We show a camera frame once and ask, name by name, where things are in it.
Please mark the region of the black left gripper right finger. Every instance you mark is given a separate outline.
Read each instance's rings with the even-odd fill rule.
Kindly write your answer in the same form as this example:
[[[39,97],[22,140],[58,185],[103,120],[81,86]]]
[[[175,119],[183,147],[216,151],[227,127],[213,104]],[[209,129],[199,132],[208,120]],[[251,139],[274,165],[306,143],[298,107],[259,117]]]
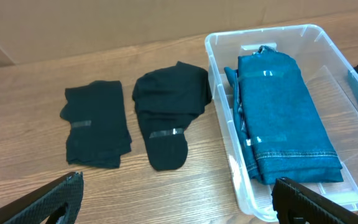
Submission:
[[[309,188],[281,177],[272,190],[279,224],[358,224],[358,215]]]

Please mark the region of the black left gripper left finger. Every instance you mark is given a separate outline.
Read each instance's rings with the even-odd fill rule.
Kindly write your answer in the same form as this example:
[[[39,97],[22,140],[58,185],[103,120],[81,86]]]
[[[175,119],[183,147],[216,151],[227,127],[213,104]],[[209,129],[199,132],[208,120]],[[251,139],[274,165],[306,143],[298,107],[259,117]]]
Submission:
[[[0,208],[3,224],[74,224],[81,208],[84,179],[69,172]]]

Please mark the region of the blue jeans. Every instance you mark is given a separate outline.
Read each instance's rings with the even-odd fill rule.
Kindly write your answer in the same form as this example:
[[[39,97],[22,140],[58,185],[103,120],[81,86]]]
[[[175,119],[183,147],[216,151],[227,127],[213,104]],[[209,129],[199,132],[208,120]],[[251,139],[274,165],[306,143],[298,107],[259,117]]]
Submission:
[[[262,45],[224,69],[233,122],[250,179],[342,182],[342,165],[295,59]]]

